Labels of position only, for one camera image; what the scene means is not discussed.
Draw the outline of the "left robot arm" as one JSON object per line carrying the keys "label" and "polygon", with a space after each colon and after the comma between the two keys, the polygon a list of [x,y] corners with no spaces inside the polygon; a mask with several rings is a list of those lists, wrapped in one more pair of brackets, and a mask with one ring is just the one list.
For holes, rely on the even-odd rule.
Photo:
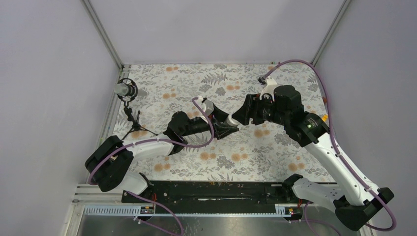
{"label": "left robot arm", "polygon": [[206,98],[195,97],[192,102],[201,116],[189,118],[185,112],[176,112],[159,135],[126,145],[116,135],[107,138],[85,162],[88,184],[97,185],[102,192],[127,190],[140,202],[147,202],[153,190],[143,174],[130,171],[132,164],[140,159],[177,154],[184,148],[203,148],[214,139],[239,130],[230,114]]}

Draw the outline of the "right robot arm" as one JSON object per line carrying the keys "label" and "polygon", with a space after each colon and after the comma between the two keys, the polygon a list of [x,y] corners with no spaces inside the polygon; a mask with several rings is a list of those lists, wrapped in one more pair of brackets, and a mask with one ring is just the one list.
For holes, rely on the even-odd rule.
{"label": "right robot arm", "polygon": [[294,174],[283,182],[282,196],[293,203],[302,199],[335,213],[348,229],[366,226],[387,203],[393,192],[371,181],[343,153],[327,124],[316,114],[304,110],[301,94],[291,85],[279,85],[271,77],[260,78],[263,89],[246,96],[243,105],[227,117],[232,126],[282,125],[285,133],[312,154],[336,181],[333,189]]}

